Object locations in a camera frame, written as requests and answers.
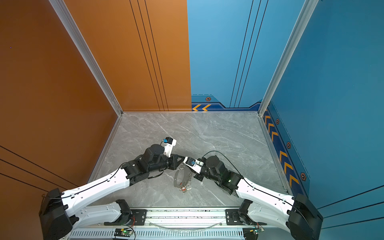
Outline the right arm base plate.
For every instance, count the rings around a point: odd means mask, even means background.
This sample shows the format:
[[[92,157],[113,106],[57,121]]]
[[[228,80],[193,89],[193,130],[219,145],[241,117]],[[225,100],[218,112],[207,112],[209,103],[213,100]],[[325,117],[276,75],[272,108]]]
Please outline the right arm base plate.
[[[228,226],[249,225],[250,221],[244,211],[240,209],[226,209],[226,221]]]

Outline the metal keyring with chain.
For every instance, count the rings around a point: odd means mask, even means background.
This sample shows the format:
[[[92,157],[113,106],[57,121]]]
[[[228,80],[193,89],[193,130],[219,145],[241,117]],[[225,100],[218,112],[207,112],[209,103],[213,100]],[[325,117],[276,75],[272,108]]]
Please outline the metal keyring with chain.
[[[188,167],[179,168],[174,176],[174,187],[180,190],[180,187],[188,187],[192,178],[192,172]]]

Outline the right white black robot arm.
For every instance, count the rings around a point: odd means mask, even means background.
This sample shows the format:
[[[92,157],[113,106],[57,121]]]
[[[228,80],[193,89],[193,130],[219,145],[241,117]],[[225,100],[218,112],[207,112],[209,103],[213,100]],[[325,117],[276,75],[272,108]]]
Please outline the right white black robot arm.
[[[307,196],[281,194],[257,185],[238,170],[227,169],[217,156],[186,157],[184,164],[198,180],[212,180],[229,195],[243,199],[238,214],[246,225],[262,222],[289,232],[295,240],[320,238],[324,218]]]

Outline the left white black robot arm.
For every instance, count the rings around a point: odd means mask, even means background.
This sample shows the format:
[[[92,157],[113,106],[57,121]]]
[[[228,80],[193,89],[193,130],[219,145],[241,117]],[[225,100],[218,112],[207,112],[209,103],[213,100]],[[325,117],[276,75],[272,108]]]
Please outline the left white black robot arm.
[[[121,189],[150,178],[152,172],[176,170],[184,156],[167,154],[165,148],[154,144],[134,160],[122,163],[114,172],[89,184],[66,190],[53,189],[41,203],[39,217],[45,240],[58,240],[80,222],[79,212],[84,207]]]

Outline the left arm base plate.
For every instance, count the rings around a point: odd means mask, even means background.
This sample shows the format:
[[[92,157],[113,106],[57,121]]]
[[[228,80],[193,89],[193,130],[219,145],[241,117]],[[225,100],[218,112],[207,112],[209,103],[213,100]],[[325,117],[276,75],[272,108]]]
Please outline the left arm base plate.
[[[121,211],[121,215],[114,222],[104,222],[105,226],[143,226],[147,217],[146,209]]]

